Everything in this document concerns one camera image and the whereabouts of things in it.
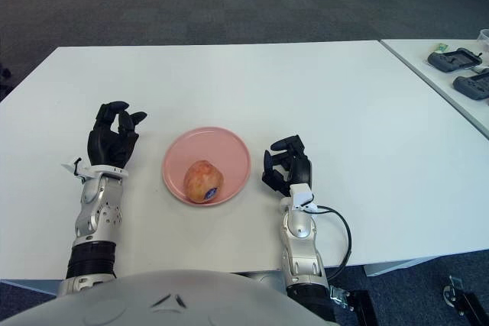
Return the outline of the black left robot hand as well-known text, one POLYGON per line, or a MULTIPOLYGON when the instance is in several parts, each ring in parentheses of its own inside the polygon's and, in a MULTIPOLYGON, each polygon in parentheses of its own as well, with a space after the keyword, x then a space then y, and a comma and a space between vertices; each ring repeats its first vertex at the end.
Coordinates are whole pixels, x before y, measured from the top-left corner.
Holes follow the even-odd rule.
POLYGON ((139 138, 135 128, 147 117, 147 113, 138 111, 129 114, 128 107, 129 104, 122 101, 100 106, 87 142, 87 153, 93 166, 124 169, 130 160, 139 138))

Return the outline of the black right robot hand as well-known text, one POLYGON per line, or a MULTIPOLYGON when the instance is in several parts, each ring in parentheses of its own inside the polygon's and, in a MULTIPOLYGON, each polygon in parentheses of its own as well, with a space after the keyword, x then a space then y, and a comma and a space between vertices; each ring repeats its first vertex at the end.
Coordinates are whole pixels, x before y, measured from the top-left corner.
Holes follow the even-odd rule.
POLYGON ((305 154, 299 135, 293 135, 271 144, 264 151, 262 181, 284 196, 290 197, 292 185, 306 183, 312 187, 312 163, 305 154))

